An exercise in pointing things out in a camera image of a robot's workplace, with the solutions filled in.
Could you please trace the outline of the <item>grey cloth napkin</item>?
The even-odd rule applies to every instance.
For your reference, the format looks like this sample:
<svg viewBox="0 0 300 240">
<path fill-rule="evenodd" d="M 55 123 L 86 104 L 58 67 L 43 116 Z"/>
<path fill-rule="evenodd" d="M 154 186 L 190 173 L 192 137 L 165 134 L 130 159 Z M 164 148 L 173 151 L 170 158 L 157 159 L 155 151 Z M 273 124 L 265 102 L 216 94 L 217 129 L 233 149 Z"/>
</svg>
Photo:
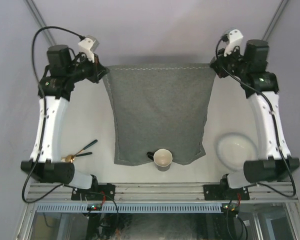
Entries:
<svg viewBox="0 0 300 240">
<path fill-rule="evenodd" d="M 147 164 L 147 153 L 160 149 L 180 165 L 203 157 L 215 77 L 207 63 L 110 66 L 103 83 L 114 118 L 114 163 Z"/>
</svg>

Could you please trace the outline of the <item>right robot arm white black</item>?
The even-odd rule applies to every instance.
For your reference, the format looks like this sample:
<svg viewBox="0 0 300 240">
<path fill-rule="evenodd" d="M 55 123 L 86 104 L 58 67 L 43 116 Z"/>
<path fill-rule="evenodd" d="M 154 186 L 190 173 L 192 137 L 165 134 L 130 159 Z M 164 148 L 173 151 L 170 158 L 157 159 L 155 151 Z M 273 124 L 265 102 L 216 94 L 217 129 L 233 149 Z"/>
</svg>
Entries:
<svg viewBox="0 0 300 240">
<path fill-rule="evenodd" d="M 227 200 L 237 195 L 238 189 L 263 186 L 275 193 L 293 198 L 297 194 L 293 171 L 300 160 L 293 157 L 286 144 L 279 113 L 279 85 L 276 75 L 267 71 L 269 45 L 267 41 L 251 39 L 241 54 L 235 43 L 229 50 L 215 47 L 210 67 L 220 78 L 237 81 L 250 103 L 258 138 L 258 157 L 246 160 L 240 170 L 226 174 L 219 187 Z"/>
</svg>

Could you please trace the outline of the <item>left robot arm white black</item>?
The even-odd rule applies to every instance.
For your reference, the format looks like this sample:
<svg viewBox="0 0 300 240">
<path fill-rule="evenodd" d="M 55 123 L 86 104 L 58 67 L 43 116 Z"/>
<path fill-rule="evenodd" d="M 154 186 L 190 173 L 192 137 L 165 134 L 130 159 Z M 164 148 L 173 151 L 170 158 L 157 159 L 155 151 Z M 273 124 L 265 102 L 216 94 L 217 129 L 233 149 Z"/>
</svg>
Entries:
<svg viewBox="0 0 300 240">
<path fill-rule="evenodd" d="M 109 72 L 104 67 L 95 50 L 98 40 L 90 35 L 77 34 L 79 52 L 71 56 L 73 50 L 65 44 L 48 48 L 47 60 L 42 78 L 37 79 L 39 97 L 39 121 L 34 147 L 28 160 L 20 164 L 27 177 L 41 183 L 60 183 L 82 189 L 88 200 L 99 196 L 95 176 L 82 173 L 72 162 L 62 161 L 61 134 L 64 116 L 77 82 L 99 81 Z"/>
</svg>

